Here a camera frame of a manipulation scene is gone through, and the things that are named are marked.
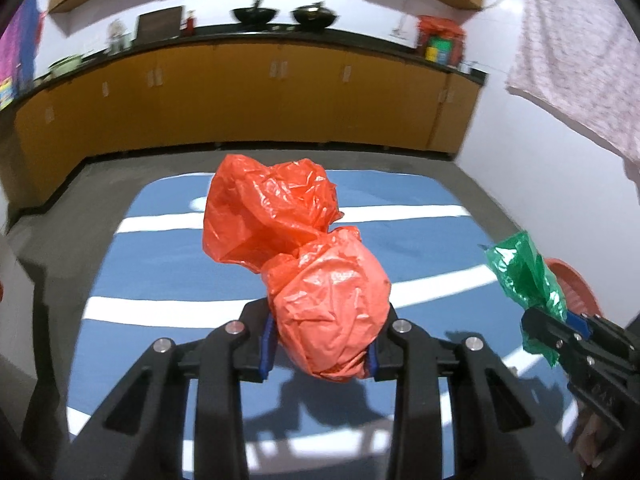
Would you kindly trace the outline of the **green plastic bag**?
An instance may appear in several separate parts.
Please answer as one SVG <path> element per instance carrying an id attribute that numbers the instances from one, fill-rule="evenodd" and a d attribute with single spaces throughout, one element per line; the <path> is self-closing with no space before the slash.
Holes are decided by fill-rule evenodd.
<path id="1" fill-rule="evenodd" d="M 536 308 L 557 321 L 566 321 L 564 292 L 526 231 L 485 248 L 484 254 L 506 296 L 524 310 Z"/>

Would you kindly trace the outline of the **large red plastic bag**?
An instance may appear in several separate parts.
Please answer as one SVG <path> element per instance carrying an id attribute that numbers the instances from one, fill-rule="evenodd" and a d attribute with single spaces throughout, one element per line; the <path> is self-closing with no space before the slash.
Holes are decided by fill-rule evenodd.
<path id="1" fill-rule="evenodd" d="M 390 310 L 390 279 L 342 218 L 337 190 L 312 160 L 265 166 L 231 154 L 207 194 L 203 249 L 262 278 L 280 343 L 306 374 L 367 377 L 366 354 Z"/>

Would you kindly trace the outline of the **lower orange kitchen cabinets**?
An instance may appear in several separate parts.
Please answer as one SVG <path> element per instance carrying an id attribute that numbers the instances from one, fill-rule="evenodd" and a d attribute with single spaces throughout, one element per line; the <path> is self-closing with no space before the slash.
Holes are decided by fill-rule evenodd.
<path id="1" fill-rule="evenodd" d="M 482 82 L 418 61 L 274 41 L 128 55 L 1 115 L 1 182 L 39 207 L 86 159 L 180 146 L 348 143 L 454 155 Z"/>

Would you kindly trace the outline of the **red plastic basin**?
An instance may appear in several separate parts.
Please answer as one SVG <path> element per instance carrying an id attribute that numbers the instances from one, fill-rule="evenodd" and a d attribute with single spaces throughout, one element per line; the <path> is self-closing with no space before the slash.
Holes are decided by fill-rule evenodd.
<path id="1" fill-rule="evenodd" d="M 601 316 L 596 296 L 584 278 L 568 263 L 545 258 L 544 262 L 555 275 L 565 296 L 567 309 L 577 315 Z"/>

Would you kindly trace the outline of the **blue white striped cloth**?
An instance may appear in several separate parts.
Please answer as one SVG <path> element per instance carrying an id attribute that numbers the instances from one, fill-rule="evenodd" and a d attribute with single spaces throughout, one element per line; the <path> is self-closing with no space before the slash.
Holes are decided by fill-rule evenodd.
<path id="1" fill-rule="evenodd" d="M 561 367 L 522 346 L 522 308 L 486 264 L 490 237 L 436 180 L 330 170 L 337 219 L 295 232 L 282 208 L 241 200 L 277 222 L 236 253 L 203 229 L 220 188 L 211 174 L 147 185 L 119 223 L 82 314 L 66 401 L 77 436 L 142 352 L 199 340 L 267 300 L 280 334 L 273 369 L 241 390 L 255 479 L 382 479 L 396 386 L 366 374 L 382 305 L 431 336 L 480 334 L 562 436 L 577 404 Z"/>

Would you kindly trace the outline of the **pink floral hanging cloth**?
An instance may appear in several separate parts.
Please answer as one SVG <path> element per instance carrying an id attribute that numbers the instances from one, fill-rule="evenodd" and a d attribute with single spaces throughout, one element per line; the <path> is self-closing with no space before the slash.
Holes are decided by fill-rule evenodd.
<path id="1" fill-rule="evenodd" d="M 639 165 L 639 39 L 615 0 L 524 0 L 506 86 Z"/>

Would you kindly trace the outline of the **red bag with boxes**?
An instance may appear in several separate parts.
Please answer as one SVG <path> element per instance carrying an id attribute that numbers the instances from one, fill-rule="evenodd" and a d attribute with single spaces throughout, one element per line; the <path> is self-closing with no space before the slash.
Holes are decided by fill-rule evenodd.
<path id="1" fill-rule="evenodd" d="M 416 52 L 428 62 L 458 67 L 463 58 L 466 33 L 450 18 L 420 15 Z"/>

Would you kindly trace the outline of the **black wok with lid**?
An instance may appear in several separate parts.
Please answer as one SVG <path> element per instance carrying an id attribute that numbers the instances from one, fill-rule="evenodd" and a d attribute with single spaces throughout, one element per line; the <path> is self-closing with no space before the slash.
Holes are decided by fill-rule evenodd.
<path id="1" fill-rule="evenodd" d="M 299 6 L 291 14 L 301 28 L 308 30 L 329 28 L 338 18 L 338 15 L 328 9 L 322 1 L 308 4 L 308 6 Z"/>

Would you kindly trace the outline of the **green basin on counter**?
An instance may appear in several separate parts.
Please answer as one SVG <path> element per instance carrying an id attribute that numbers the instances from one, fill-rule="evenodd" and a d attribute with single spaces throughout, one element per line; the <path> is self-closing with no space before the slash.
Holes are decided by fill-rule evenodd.
<path id="1" fill-rule="evenodd" d="M 82 56 L 74 54 L 61 58 L 49 66 L 49 72 L 52 78 L 58 78 L 77 70 L 82 64 Z"/>

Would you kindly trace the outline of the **black wok left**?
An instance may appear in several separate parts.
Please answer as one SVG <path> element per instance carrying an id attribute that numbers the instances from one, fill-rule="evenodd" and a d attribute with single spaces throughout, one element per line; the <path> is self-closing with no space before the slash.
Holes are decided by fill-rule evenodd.
<path id="1" fill-rule="evenodd" d="M 245 26 L 265 26 L 269 24 L 279 13 L 277 9 L 266 8 L 262 5 L 264 0 L 254 0 L 251 6 L 236 8 L 231 11 L 233 17 Z"/>

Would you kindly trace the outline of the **clear jar on counter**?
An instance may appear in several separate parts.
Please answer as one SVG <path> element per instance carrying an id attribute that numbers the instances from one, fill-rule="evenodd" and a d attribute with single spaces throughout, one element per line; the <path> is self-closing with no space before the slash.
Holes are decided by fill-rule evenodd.
<path id="1" fill-rule="evenodd" d="M 119 54 L 131 48 L 131 34 L 121 20 L 114 20 L 107 27 L 107 53 Z"/>

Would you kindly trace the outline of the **red bottle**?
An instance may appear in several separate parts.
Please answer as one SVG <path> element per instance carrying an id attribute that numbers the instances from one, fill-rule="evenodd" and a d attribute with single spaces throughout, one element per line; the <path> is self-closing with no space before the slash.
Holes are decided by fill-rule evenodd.
<path id="1" fill-rule="evenodd" d="M 184 26 L 183 29 L 181 31 L 181 35 L 183 37 L 191 37 L 194 35 L 195 32 L 195 18 L 194 18 L 194 12 L 193 11 L 189 11 L 186 14 L 186 20 L 184 21 Z"/>

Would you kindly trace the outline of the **magenta hanging towel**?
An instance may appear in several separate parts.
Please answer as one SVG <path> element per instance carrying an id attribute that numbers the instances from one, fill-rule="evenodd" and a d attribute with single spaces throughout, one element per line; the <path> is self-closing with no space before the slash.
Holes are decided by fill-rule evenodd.
<path id="1" fill-rule="evenodd" d="M 32 85 L 45 17 L 38 0 L 24 0 L 1 36 L 1 108 Z"/>

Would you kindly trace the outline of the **dark cutting board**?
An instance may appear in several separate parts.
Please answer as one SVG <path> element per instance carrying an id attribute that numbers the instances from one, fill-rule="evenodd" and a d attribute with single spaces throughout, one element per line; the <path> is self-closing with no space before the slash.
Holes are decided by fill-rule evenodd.
<path id="1" fill-rule="evenodd" d="M 173 6 L 138 16 L 136 44 L 152 44 L 180 36 L 183 6 Z"/>

